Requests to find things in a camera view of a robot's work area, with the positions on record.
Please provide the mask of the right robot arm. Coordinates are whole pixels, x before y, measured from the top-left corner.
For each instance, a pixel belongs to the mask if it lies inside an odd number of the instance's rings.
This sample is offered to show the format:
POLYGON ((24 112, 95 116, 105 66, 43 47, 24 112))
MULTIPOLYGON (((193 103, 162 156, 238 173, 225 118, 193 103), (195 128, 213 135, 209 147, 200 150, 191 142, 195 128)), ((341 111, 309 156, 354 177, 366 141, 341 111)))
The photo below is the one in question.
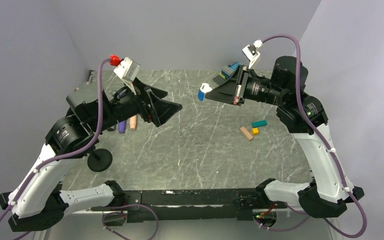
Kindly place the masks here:
POLYGON ((276 106, 276 115, 302 148, 313 180, 282 182, 269 178, 256 187, 256 203, 268 208, 274 202, 300 206, 313 218, 337 218, 347 204, 364 196, 361 187, 340 173, 322 103, 305 93, 308 70, 294 56, 278 57, 270 78, 240 65, 223 84, 201 94, 208 100, 240 106, 245 100, 276 106))

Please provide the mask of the blue key tag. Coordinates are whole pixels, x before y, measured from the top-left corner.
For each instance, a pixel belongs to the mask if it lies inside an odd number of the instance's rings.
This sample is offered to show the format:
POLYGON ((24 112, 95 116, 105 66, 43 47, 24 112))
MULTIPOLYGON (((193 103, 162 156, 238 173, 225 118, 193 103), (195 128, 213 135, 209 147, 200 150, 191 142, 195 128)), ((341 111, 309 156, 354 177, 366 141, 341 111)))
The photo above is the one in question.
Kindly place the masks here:
POLYGON ((213 89, 210 87, 208 83, 202 83, 199 90, 198 90, 198 99, 200 101, 203 101, 205 99, 205 95, 209 92, 211 92, 213 89))

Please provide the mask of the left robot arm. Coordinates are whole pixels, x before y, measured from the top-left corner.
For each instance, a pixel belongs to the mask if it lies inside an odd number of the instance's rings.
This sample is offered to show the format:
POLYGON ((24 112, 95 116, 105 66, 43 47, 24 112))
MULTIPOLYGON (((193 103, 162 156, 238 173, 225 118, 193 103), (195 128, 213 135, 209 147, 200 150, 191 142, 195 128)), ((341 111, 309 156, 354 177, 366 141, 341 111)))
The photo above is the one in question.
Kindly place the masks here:
POLYGON ((29 174, 14 191, 0 195, 1 207, 12 213, 11 230, 43 231, 80 210, 119 209, 126 202, 125 194, 114 180, 75 191, 62 191, 58 184, 76 160, 94 152, 100 134, 109 127, 135 115, 156 127, 164 125, 183 108, 166 100, 167 94, 139 79, 133 81, 132 89, 120 88, 113 99, 108 99, 100 80, 69 94, 69 111, 46 135, 29 174))

